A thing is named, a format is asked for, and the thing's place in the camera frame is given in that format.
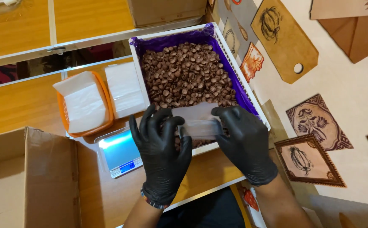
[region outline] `brown tag with hole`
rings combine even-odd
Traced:
[[[280,0],[264,0],[251,27],[283,81],[292,84],[318,64],[318,50]]]

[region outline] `black nitrile glove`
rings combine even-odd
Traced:
[[[268,129],[253,114],[240,106],[216,107],[212,115],[220,117],[229,137],[217,135],[223,153],[255,186],[266,185],[278,174],[268,155]]]
[[[151,105],[142,117],[140,131],[135,117],[131,115],[129,119],[132,137],[146,172],[142,193],[150,205],[159,209],[171,204],[191,162],[191,137],[181,138],[180,152],[174,146],[175,129],[185,121],[182,117],[171,116],[171,109],[162,108],[155,113],[155,105]],[[166,117],[171,118],[166,120],[161,131],[161,122]]]

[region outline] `open cardboard box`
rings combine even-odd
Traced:
[[[0,134],[0,228],[81,227],[76,142],[24,127]]]

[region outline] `pumpkin illustration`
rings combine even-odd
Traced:
[[[311,167],[313,168],[312,162],[306,156],[306,153],[301,151],[298,147],[291,147],[289,148],[291,151],[291,159],[294,165],[302,171],[305,171],[305,176],[309,174],[311,171]]]
[[[250,189],[247,189],[245,187],[243,187],[243,190],[244,190],[243,199],[247,202],[247,204],[250,207],[252,207],[256,211],[259,211],[257,201],[254,198],[252,191],[250,191]]]
[[[275,38],[278,41],[279,21],[282,20],[281,15],[277,12],[276,7],[266,8],[260,15],[261,32],[265,39],[270,41]]]

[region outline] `cardboard box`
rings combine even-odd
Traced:
[[[74,140],[31,127],[0,134],[0,228],[80,228]]]
[[[128,0],[135,27],[205,14],[207,0]]]

